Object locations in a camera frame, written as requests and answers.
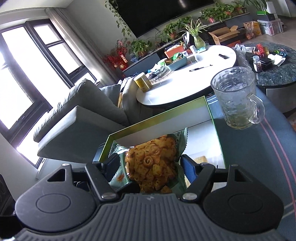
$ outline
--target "floor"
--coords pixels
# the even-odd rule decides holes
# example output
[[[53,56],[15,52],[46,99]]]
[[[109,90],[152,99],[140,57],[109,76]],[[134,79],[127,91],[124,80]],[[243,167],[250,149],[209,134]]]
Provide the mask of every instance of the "floor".
[[[256,40],[261,42],[269,41],[273,43],[278,43],[296,50],[296,19],[283,17],[280,18],[285,25],[283,33],[274,36],[263,34],[262,36],[256,37]],[[296,131],[296,113],[289,116],[288,121],[291,123],[291,125],[294,127],[294,130]]]

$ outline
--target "ceiling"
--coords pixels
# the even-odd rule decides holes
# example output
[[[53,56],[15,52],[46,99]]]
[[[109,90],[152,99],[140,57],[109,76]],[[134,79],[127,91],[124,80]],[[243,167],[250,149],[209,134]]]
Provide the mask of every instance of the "ceiling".
[[[73,0],[0,0],[0,12],[34,7],[67,7]]]

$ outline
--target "green vase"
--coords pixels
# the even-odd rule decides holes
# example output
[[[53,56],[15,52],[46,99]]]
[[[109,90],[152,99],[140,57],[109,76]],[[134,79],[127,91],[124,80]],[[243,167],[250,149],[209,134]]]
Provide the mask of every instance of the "green vase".
[[[205,42],[202,40],[202,38],[198,34],[194,35],[193,38],[194,38],[194,45],[196,49],[205,47]]]

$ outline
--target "white oval table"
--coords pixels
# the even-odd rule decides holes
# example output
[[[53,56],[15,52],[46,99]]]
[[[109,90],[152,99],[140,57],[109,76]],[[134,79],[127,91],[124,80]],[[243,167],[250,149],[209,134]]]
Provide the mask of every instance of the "white oval table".
[[[191,64],[194,55],[188,57],[188,64],[160,83],[153,84],[153,88],[143,93],[137,90],[137,100],[149,107],[174,107],[190,100],[210,93],[211,80],[218,72],[231,68],[236,62],[236,54],[232,48],[223,45],[207,46],[207,50],[197,55],[198,62]],[[229,57],[224,59],[219,54]],[[206,67],[190,72],[192,69]]]

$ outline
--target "blue basket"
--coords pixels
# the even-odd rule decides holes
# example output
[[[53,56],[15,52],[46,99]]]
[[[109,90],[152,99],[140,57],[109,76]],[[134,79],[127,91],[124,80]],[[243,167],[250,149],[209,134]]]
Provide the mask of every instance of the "blue basket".
[[[187,57],[184,57],[182,59],[179,59],[178,61],[168,65],[168,69],[171,71],[177,70],[187,64]]]

